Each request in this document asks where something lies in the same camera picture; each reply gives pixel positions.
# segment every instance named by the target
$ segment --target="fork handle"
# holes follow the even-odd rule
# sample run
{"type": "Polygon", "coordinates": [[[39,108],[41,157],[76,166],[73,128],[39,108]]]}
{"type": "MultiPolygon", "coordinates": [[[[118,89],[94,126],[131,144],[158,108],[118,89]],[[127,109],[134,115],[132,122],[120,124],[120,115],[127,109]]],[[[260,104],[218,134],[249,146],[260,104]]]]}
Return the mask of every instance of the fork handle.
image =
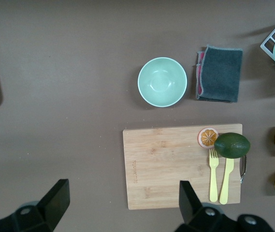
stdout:
{"type": "Polygon", "coordinates": [[[223,184],[222,184],[222,190],[220,194],[220,203],[221,204],[226,204],[228,202],[228,197],[229,197],[229,177],[230,174],[225,174],[224,179],[223,179],[223,184]]]}
{"type": "Polygon", "coordinates": [[[210,197],[211,202],[216,202],[218,200],[218,190],[217,190],[217,178],[216,178],[216,170],[214,168],[211,169],[210,175],[210,197]]]}

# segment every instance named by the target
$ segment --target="bowl rim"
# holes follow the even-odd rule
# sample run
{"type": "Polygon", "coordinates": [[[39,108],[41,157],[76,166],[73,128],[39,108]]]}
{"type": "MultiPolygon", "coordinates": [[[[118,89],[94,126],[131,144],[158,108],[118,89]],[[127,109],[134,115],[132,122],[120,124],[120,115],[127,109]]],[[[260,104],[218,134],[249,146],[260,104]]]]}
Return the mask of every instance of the bowl rim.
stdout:
{"type": "Polygon", "coordinates": [[[188,80],[187,80],[187,74],[186,74],[185,69],[181,66],[181,64],[180,64],[178,61],[176,61],[176,60],[174,60],[174,59],[172,59],[172,58],[169,58],[169,57],[157,57],[157,58],[154,58],[154,59],[151,59],[150,61],[148,61],[148,62],[142,67],[142,69],[140,70],[140,72],[139,72],[139,74],[138,74],[138,79],[137,79],[138,90],[139,90],[139,93],[141,94],[141,96],[143,97],[143,99],[144,99],[147,103],[149,103],[150,105],[153,105],[153,106],[155,106],[155,107],[161,107],[161,108],[163,108],[163,107],[169,107],[169,106],[174,105],[174,104],[176,104],[177,102],[179,102],[180,99],[184,96],[184,94],[185,94],[185,92],[186,92],[186,90],[187,90],[187,87],[188,87],[187,85],[188,85],[188,80]],[[144,69],[149,63],[151,63],[151,62],[153,62],[153,61],[155,61],[155,60],[157,60],[157,59],[168,59],[168,60],[170,60],[170,61],[173,61],[173,62],[181,69],[181,71],[182,71],[183,74],[184,74],[184,78],[185,78],[185,88],[184,88],[184,91],[181,93],[181,95],[179,96],[179,98],[178,98],[177,100],[175,100],[174,102],[172,102],[171,104],[168,104],[168,105],[156,105],[156,104],[153,104],[153,103],[151,103],[150,101],[148,101],[148,100],[143,96],[143,94],[142,94],[142,92],[141,92],[141,89],[140,89],[140,85],[139,85],[139,83],[140,83],[140,76],[141,76],[141,73],[142,73],[143,69],[144,69]]]}

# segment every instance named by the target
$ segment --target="citrus slice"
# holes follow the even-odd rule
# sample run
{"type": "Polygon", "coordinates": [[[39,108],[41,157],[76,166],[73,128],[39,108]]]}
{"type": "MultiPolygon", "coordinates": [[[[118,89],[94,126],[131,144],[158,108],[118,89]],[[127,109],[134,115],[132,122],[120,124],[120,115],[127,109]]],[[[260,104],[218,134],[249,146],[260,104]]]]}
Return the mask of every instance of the citrus slice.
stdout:
{"type": "Polygon", "coordinates": [[[198,135],[199,145],[201,145],[204,148],[213,148],[218,136],[219,133],[214,128],[204,128],[200,131],[198,135]]]}

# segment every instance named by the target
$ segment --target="yellow knife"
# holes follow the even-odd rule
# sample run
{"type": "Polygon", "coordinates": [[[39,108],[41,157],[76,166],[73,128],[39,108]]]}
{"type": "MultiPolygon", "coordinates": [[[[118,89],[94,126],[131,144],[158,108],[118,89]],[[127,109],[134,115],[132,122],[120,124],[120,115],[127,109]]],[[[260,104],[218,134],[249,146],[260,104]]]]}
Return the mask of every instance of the yellow knife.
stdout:
{"type": "Polygon", "coordinates": [[[221,190],[220,199],[219,199],[221,204],[226,204],[228,202],[229,177],[230,177],[230,173],[233,171],[233,169],[234,169],[234,159],[226,158],[223,185],[222,185],[222,190],[221,190]]]}

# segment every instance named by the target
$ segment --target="green avocado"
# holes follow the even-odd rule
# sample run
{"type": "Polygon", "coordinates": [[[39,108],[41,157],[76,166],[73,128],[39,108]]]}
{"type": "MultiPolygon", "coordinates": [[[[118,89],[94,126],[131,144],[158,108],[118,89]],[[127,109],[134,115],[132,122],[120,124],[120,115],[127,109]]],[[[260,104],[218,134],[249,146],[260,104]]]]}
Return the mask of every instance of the green avocado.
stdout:
{"type": "Polygon", "coordinates": [[[220,134],[215,141],[215,150],[222,157],[229,159],[237,159],[246,155],[250,149],[248,139],[238,133],[220,134]]]}

